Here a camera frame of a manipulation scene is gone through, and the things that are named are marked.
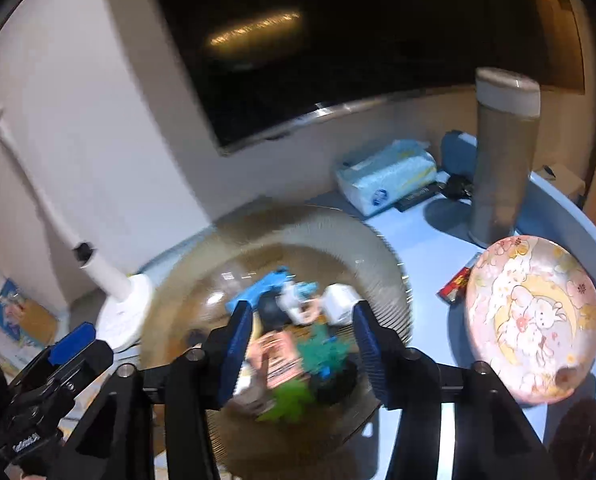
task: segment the black tv screen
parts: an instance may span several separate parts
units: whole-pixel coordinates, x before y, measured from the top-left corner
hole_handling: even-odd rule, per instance
[[[472,84],[477,66],[563,84],[536,0],[158,2],[226,152],[343,104]]]

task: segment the white thermos lid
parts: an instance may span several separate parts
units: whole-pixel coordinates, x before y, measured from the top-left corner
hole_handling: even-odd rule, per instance
[[[476,69],[476,99],[493,110],[540,117],[540,85],[526,75],[500,68]]]

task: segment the blue gripper pad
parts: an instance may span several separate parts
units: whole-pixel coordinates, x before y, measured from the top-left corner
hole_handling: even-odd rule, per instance
[[[49,363],[62,366],[93,341],[95,341],[95,326],[91,323],[82,323],[52,346]]]
[[[246,301],[239,301],[229,323],[212,330],[203,344],[209,358],[209,377],[212,392],[208,392],[210,409],[219,410],[232,396],[245,360],[251,337],[253,309]]]
[[[398,334],[380,326],[369,303],[364,300],[353,307],[353,333],[373,394],[388,410],[401,408],[392,405],[396,400],[392,389],[402,380],[391,377],[404,349]]]

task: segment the bunny illustration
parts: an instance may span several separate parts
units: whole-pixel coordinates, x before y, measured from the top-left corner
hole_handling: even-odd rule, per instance
[[[517,254],[505,262],[502,272],[492,283],[492,294],[489,299],[489,309],[485,322],[494,319],[497,311],[507,304],[507,298],[510,296],[513,288],[527,279],[530,261],[532,259],[531,249],[532,246],[529,245],[526,254]]]
[[[551,368],[553,350],[547,346],[547,338],[540,329],[567,319],[562,304],[552,305],[542,298],[535,298],[522,285],[512,289],[511,299],[510,317],[498,328],[498,341],[529,356],[538,369]]]

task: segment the white lamp base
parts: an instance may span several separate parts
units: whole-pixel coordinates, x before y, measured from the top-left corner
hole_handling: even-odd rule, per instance
[[[126,350],[140,339],[153,298],[154,287],[145,274],[135,274],[129,280],[129,297],[118,301],[108,296],[95,322],[96,337],[106,341],[114,352]]]

